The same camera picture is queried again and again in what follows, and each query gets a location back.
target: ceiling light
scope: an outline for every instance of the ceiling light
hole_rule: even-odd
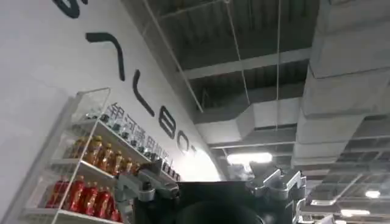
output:
[[[351,217],[353,215],[369,215],[370,211],[367,210],[359,210],[359,209],[342,209],[341,211],[342,216]]]
[[[231,154],[227,156],[227,161],[230,164],[243,165],[249,164],[250,162],[269,163],[272,161],[272,155],[268,152]]]
[[[336,203],[336,200],[312,200],[311,201],[311,205],[316,205],[316,206],[330,206],[330,205],[333,205],[334,203]]]
[[[344,220],[336,220],[335,223],[336,224],[347,224],[347,222]]]
[[[302,224],[313,224],[314,220],[304,220],[303,216],[300,215],[298,218],[298,222]]]
[[[378,198],[380,196],[379,191],[366,191],[366,196],[369,198]]]

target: wire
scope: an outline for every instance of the wire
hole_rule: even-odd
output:
[[[234,24],[233,24],[233,20],[232,20],[232,15],[231,15],[231,13],[230,13],[230,8],[229,8],[230,2],[231,2],[231,1],[225,1],[225,3],[226,3],[226,9],[227,9],[227,15],[228,15],[228,17],[229,17],[230,27],[232,28],[232,34],[233,34],[234,43],[235,43],[235,46],[236,46],[236,51],[237,51],[238,60],[239,60],[240,65],[241,65],[241,76],[242,76],[243,81],[244,81],[244,89],[245,89],[246,99],[247,99],[247,101],[248,101],[248,105],[250,105],[250,100],[249,100],[249,95],[248,95],[248,89],[247,89],[247,86],[246,86],[246,79],[245,79],[245,75],[244,75],[244,65],[243,65],[243,62],[241,61],[241,55],[239,54],[239,48],[238,48],[238,42],[237,42],[236,32],[235,32],[235,29],[234,29]]]
[[[280,74],[280,19],[281,19],[281,13],[282,13],[282,1],[279,0],[279,6],[278,6],[278,34],[277,34],[277,65],[276,65],[276,125],[275,125],[275,131],[276,134],[278,132],[278,125],[279,125],[279,74]]]
[[[159,23],[158,23],[158,21],[157,21],[155,15],[153,14],[153,11],[152,11],[152,9],[151,9],[151,7],[150,7],[148,1],[147,1],[147,0],[143,0],[143,2],[144,2],[144,5],[145,5],[147,11],[149,12],[149,14],[150,14],[150,16],[151,16],[151,18],[152,18],[153,23],[155,24],[155,26],[156,26],[156,28],[157,28],[159,34],[161,35],[161,38],[163,39],[163,42],[164,42],[166,48],[168,48],[168,52],[169,52],[169,54],[171,55],[171,57],[172,57],[172,59],[173,59],[175,65],[177,66],[177,69],[179,70],[180,75],[181,75],[182,78],[184,79],[185,85],[186,85],[187,88],[189,89],[189,91],[190,91],[190,93],[191,93],[193,99],[195,100],[196,105],[198,106],[200,112],[203,113],[203,112],[204,112],[204,111],[203,111],[203,108],[202,108],[202,106],[200,105],[198,99],[196,98],[195,92],[194,92],[194,90],[192,89],[191,84],[190,84],[190,82],[188,81],[187,77],[185,76],[185,74],[184,74],[184,72],[183,72],[183,69],[182,69],[182,67],[181,67],[181,65],[180,65],[180,63],[179,63],[179,61],[178,61],[178,59],[176,58],[175,53],[173,52],[173,50],[172,50],[172,48],[171,48],[171,45],[169,44],[169,41],[168,41],[168,39],[166,38],[166,36],[165,36],[165,34],[164,34],[164,31],[163,31],[162,28],[160,27],[160,25],[159,25]]]

